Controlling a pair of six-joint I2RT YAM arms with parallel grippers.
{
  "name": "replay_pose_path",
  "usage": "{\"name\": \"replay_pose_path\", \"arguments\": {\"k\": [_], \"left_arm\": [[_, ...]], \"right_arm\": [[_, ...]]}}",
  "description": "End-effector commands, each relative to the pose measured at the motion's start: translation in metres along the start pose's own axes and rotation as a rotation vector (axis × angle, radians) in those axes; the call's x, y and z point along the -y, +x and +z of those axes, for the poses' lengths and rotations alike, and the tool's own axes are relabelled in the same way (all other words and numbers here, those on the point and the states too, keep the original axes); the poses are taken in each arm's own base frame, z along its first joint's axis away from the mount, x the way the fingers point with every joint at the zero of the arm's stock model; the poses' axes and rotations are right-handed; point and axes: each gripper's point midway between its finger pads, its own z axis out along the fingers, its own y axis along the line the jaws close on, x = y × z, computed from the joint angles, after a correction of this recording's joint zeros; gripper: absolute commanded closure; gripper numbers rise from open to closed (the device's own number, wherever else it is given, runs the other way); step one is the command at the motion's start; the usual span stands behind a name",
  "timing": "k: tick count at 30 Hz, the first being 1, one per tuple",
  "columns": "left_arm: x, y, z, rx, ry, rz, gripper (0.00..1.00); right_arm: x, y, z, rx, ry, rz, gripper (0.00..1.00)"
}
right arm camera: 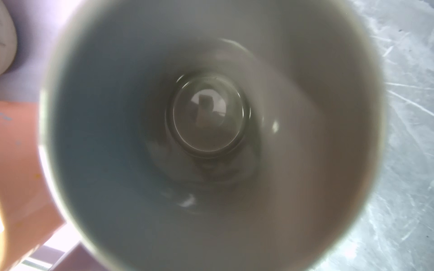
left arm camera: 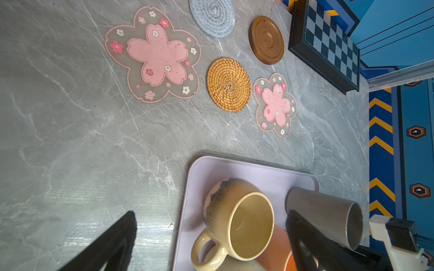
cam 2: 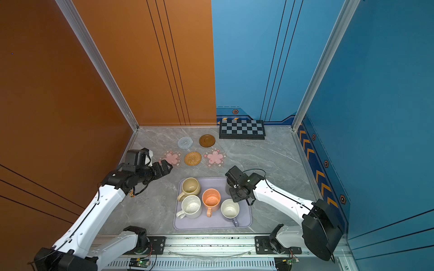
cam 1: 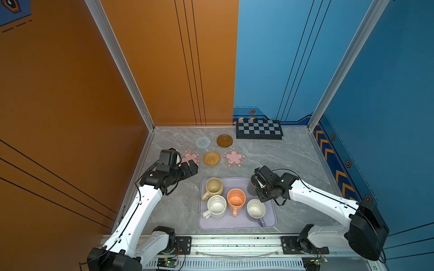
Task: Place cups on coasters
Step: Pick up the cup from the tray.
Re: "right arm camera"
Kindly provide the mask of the speckled grey mug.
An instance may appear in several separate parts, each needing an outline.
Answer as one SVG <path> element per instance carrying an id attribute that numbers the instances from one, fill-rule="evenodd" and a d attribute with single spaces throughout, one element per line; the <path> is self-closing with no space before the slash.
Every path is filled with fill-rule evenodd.
<path id="1" fill-rule="evenodd" d="M 299 271 L 382 159 L 378 57 L 349 1 L 83 1 L 53 50 L 38 150 L 112 271 Z"/>

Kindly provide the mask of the beige yellow mug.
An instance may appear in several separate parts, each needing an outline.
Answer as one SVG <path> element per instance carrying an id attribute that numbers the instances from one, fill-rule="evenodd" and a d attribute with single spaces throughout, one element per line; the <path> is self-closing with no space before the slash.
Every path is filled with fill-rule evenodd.
<path id="1" fill-rule="evenodd" d="M 18 48 L 17 31 L 13 19 L 1 1 L 1 75 L 12 65 Z"/>

